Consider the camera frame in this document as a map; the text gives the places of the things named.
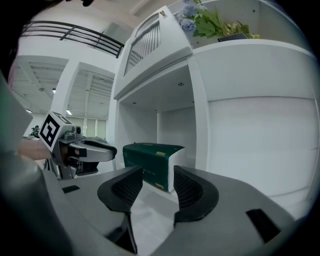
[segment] green box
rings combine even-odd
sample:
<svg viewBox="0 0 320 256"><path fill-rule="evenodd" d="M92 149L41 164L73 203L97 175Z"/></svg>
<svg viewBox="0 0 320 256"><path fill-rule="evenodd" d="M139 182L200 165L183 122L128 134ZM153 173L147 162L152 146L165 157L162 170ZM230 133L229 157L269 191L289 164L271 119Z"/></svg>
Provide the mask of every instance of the green box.
<svg viewBox="0 0 320 256"><path fill-rule="evenodd" d="M179 145L134 143L123 147L125 167L142 166L143 180L166 192L174 189L174 166L186 163Z"/></svg>

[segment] black metal railing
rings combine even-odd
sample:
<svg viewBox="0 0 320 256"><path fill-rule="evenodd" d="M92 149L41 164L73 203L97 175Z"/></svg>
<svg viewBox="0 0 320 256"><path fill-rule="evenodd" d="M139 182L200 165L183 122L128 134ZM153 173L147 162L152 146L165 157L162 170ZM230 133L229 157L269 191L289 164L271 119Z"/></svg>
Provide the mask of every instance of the black metal railing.
<svg viewBox="0 0 320 256"><path fill-rule="evenodd" d="M37 20L27 23L21 36L53 37L60 38L61 41L76 41L115 55L116 58L119 57L122 48L125 46L123 43L92 29L50 20Z"/></svg>

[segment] person's arm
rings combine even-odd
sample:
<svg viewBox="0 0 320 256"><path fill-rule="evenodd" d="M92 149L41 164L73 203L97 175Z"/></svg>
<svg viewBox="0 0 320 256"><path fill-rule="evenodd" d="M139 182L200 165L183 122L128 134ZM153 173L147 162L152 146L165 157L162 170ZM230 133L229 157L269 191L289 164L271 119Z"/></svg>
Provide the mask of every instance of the person's arm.
<svg viewBox="0 0 320 256"><path fill-rule="evenodd" d="M28 157L32 160L51 159L51 153L45 144L39 140L23 139L17 150L19 155Z"/></svg>

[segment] white floor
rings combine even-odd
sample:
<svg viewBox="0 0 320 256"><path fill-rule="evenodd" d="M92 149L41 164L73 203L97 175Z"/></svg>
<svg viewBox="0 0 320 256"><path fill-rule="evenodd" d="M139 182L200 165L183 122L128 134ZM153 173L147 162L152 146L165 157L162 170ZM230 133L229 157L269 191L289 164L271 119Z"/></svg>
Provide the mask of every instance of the white floor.
<svg viewBox="0 0 320 256"><path fill-rule="evenodd" d="M131 208L131 222L139 256L150 255L174 228L179 205L143 186Z"/></svg>

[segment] potted plant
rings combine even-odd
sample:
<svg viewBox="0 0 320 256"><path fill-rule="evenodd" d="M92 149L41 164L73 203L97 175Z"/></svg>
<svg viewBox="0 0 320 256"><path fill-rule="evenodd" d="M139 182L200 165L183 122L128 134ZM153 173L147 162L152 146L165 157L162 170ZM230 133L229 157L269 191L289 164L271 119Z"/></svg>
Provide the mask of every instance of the potted plant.
<svg viewBox="0 0 320 256"><path fill-rule="evenodd" d="M217 10L210 11L201 0L182 0L186 5L178 12L177 20L185 32L193 32L194 37L221 37L218 41L237 39L259 39L252 34L249 26L240 21L224 22Z"/></svg>

